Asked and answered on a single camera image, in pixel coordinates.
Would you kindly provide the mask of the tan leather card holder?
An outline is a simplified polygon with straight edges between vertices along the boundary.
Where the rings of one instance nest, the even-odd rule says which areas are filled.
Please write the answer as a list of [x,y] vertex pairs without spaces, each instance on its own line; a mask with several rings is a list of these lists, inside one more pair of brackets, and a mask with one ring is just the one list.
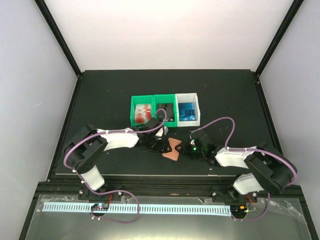
[[180,147],[181,147],[181,140],[175,138],[168,138],[166,152],[162,153],[164,158],[170,159],[172,161],[177,161],[180,155]]

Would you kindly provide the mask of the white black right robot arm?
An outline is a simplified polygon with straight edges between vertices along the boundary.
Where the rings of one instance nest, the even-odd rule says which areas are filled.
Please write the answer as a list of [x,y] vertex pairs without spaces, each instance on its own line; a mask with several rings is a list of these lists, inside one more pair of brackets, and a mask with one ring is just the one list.
[[237,176],[227,189],[228,198],[234,202],[259,191],[278,196],[297,179],[297,168],[266,142],[247,148],[214,145],[209,136],[199,130],[193,131],[189,140],[182,141],[174,149],[211,166],[248,170],[249,173]]

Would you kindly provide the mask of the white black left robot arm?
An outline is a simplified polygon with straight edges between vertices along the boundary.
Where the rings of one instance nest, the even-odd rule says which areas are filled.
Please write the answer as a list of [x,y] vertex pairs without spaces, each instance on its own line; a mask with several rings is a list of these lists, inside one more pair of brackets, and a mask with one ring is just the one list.
[[95,199],[101,200],[108,188],[97,167],[100,156],[109,150],[140,147],[151,152],[170,153],[172,147],[167,132],[168,128],[161,124],[149,128],[140,124],[117,130],[98,129],[89,124],[67,143],[63,164],[79,176]]

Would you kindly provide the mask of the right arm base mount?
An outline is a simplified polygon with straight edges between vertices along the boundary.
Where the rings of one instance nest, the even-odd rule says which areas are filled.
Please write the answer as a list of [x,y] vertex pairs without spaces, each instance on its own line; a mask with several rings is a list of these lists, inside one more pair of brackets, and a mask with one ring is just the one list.
[[211,197],[213,202],[224,202],[230,204],[257,203],[257,197],[249,194],[242,195],[233,188],[212,188]]

